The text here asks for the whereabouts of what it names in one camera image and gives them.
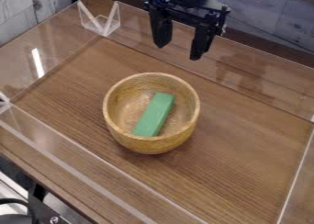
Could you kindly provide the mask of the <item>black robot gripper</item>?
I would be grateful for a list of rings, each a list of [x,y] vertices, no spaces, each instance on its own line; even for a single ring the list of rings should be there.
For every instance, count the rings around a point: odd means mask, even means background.
[[[146,9],[159,48],[172,40],[172,21],[195,27],[190,59],[196,61],[209,51],[215,34],[221,36],[225,32],[231,8],[218,0],[147,0]]]

